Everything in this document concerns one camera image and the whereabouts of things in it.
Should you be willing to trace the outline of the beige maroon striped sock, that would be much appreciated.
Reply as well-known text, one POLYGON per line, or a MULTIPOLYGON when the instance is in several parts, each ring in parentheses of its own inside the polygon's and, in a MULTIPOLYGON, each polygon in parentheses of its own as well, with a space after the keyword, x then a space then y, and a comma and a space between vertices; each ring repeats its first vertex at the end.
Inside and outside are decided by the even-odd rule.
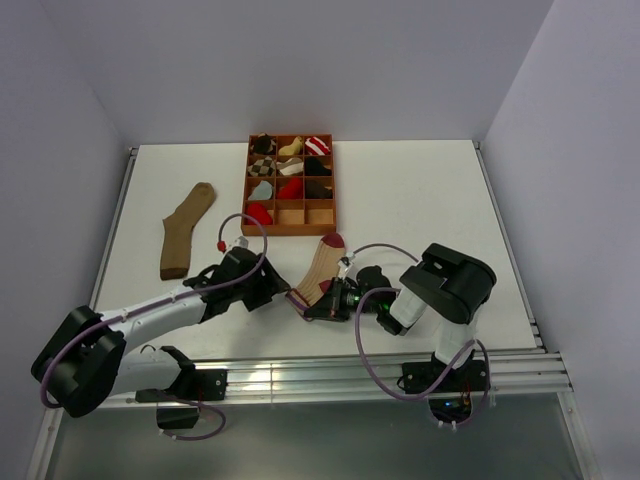
POLYGON ((339 233, 329 233, 320 239, 305 277, 286 294, 299 316, 303 317, 304 312, 322 298, 331 280, 338 275, 339 261, 345 254, 345 243, 339 233))

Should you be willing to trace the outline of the red sock with white pattern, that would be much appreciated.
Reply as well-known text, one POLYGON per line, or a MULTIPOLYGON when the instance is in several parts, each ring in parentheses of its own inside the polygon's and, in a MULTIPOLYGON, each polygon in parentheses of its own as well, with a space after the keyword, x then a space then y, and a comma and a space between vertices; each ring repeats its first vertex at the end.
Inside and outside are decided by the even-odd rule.
POLYGON ((262 226, 273 224, 272 215, 263 204, 249 203, 246 208, 246 214, 254 218, 262 226))

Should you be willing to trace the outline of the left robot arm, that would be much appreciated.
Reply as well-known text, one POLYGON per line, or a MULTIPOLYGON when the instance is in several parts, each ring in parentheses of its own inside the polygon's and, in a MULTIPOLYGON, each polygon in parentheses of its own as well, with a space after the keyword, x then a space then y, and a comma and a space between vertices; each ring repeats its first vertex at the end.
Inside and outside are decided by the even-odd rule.
POLYGON ((107 312, 83 305, 72 310, 31 367, 43 400, 80 418, 107 398, 128 392, 166 398, 217 400, 223 389, 197 373, 174 346, 150 342, 226 313, 240 302, 252 312, 289 284, 262 254, 243 247, 227 252, 172 291, 141 304, 107 312))

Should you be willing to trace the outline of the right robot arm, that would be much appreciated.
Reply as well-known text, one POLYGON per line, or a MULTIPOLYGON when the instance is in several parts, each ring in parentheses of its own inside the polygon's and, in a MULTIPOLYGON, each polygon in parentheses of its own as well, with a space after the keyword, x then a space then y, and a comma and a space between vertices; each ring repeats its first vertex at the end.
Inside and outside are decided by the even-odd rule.
POLYGON ((354 260, 352 255, 339 260, 339 273, 320 284, 322 296, 302 306, 303 317, 345 322, 360 310, 375 315, 387 333, 402 336, 431 309, 441 317, 433 378, 443 389, 457 388, 468 374, 465 362, 475 343, 476 313, 497 283, 491 267, 433 243, 400 276, 400 290, 394 291, 377 265, 349 277, 354 260))

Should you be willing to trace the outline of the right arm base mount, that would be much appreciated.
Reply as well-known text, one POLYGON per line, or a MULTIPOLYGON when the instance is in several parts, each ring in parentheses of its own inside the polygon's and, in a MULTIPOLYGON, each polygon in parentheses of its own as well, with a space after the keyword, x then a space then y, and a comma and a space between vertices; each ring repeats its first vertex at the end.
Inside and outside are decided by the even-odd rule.
MULTIPOLYGON (((401 365, 402 374, 397 386, 407 394, 419 394, 432 385, 444 371, 444 364, 436 362, 406 362, 401 365)), ((483 392, 490 386, 487 364, 482 360, 470 360, 459 369, 451 370, 435 388, 435 393, 483 392)))

